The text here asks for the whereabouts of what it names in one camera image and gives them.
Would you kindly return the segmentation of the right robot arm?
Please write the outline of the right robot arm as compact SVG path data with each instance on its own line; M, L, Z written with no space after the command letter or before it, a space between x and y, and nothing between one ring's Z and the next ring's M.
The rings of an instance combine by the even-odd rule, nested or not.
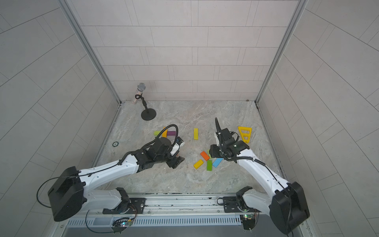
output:
M245 142L233 138L233 134L227 128L217 126L216 144L210 147L211 156L243 167L263 187L265 194L246 186L236 193L235 201L223 199L224 206L236 204L243 212L260 211L271 218L281 233L290 234L310 217L302 186L297 182L290 183L272 171Z

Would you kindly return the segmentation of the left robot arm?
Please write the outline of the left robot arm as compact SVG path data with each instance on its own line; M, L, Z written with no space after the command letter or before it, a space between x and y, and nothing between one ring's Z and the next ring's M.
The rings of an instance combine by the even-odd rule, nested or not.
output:
M98 187L126 175L150 169L154 164L166 163L175 169L183 157L178 156L184 144L180 137L174 143L165 137L136 151L127 152L120 160L102 166L78 170L67 168L48 191L54 221L67 220L84 210L102 209L104 214L126 213L132 204L124 188L111 191Z

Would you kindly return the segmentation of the amber long block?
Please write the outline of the amber long block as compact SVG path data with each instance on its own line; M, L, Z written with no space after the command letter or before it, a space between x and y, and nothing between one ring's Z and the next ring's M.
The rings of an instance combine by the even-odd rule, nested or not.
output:
M161 136L164 137L164 138L167 137L167 129L166 128L163 129L163 133L162 133Z

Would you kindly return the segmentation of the purple block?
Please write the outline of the purple block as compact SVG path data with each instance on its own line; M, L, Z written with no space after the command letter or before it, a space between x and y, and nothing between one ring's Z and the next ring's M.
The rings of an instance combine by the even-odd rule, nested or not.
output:
M168 136L175 136L176 135L176 131L168 131L167 135Z

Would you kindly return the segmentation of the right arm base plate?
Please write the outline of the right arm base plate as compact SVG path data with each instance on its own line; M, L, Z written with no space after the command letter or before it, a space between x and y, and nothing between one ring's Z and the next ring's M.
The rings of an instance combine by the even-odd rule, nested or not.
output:
M241 197L223 197L222 203L225 213L254 213L257 211L252 207L248 207Z

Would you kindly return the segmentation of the yellow long block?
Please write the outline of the yellow long block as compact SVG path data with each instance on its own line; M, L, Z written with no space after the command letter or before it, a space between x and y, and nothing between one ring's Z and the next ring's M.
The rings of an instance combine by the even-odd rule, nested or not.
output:
M193 138L194 138L194 140L198 140L198 128L195 128L193 130Z

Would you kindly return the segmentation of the yellow short block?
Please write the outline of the yellow short block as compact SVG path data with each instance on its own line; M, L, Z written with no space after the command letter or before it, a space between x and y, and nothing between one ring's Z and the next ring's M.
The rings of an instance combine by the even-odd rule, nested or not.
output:
M198 160L193 166L194 166L195 169L198 169L198 168L201 167L203 164L204 164L204 161L203 161L203 160Z

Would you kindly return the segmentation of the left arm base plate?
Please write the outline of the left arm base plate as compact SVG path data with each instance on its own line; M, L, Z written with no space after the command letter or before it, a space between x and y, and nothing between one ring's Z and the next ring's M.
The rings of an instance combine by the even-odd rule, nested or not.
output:
M116 208L104 208L102 214L116 215L116 214L142 214L146 204L146 198L131 198L128 202L123 200Z

